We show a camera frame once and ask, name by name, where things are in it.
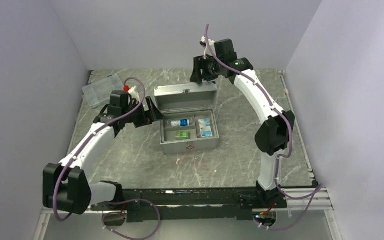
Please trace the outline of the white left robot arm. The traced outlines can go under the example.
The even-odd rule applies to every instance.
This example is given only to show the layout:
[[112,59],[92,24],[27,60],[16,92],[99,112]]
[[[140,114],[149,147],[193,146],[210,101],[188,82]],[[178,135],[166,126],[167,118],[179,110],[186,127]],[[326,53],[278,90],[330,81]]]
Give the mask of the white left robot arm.
[[96,204],[119,209],[125,201],[122,185],[109,180],[92,184],[87,173],[127,124],[140,128],[163,118],[151,97],[138,100],[135,93],[113,91],[109,103],[100,110],[74,150],[59,163],[49,163],[43,169],[43,206],[77,215]]

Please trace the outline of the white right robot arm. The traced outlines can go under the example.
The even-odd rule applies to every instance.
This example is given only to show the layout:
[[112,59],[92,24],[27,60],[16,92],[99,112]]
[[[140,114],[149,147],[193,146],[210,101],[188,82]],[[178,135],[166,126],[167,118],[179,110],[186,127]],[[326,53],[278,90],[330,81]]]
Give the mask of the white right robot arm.
[[201,56],[194,57],[190,82],[203,84],[222,76],[228,79],[246,97],[256,112],[261,126],[254,136],[257,148],[262,152],[260,174],[257,180],[262,188],[255,194],[256,203],[267,208],[275,201],[271,191],[279,183],[280,159],[287,158],[293,138],[295,114],[285,111],[270,96],[257,76],[251,62],[238,58],[231,39],[213,41],[203,36]]

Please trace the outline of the grey metal medicine case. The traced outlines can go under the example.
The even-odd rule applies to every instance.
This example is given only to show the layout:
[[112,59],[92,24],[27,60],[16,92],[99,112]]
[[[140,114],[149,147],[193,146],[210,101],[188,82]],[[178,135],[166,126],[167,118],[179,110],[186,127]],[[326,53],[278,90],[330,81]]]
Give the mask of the grey metal medicine case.
[[217,148],[220,139],[214,111],[217,94],[214,82],[155,87],[156,105],[163,114],[160,145],[164,154]]

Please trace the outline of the white blue spray bottle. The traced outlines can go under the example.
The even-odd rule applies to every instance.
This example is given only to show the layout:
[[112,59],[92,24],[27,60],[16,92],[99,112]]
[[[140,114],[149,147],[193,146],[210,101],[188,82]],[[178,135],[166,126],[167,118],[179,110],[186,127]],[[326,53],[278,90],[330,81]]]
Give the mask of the white blue spray bottle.
[[189,119],[172,119],[168,121],[168,125],[172,128],[190,126],[191,121]]

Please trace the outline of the grey plastic divider tray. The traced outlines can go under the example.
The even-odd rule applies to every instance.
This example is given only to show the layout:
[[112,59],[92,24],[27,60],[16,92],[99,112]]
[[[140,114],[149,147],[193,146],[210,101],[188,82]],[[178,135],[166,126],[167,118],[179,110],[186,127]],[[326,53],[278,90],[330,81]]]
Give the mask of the grey plastic divider tray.
[[[198,119],[209,118],[211,122],[212,137],[201,137],[200,129],[198,125]],[[189,126],[182,127],[171,127],[168,125],[169,120],[181,120],[189,119]],[[178,131],[189,131],[190,139],[176,140],[175,132]],[[195,112],[183,112],[183,113],[172,113],[164,116],[164,120],[161,121],[161,137],[163,143],[169,142],[179,142],[179,141],[193,141],[200,139],[215,139],[219,137],[219,133],[216,126],[216,121],[214,119],[214,114],[212,111],[195,111]]]

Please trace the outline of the blue white wipe packets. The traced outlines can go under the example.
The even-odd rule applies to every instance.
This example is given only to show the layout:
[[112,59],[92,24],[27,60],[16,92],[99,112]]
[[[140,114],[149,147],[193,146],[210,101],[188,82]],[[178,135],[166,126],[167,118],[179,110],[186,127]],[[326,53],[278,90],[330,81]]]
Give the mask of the blue white wipe packets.
[[211,120],[209,118],[202,118],[197,120],[199,125],[199,133],[202,138],[212,137]]

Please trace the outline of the small green box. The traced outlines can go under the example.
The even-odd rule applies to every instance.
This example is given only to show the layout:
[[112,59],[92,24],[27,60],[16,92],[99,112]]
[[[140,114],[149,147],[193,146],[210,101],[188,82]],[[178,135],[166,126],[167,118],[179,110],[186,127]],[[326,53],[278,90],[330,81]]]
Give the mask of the small green box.
[[188,140],[191,135],[189,131],[176,131],[174,137],[176,140]]

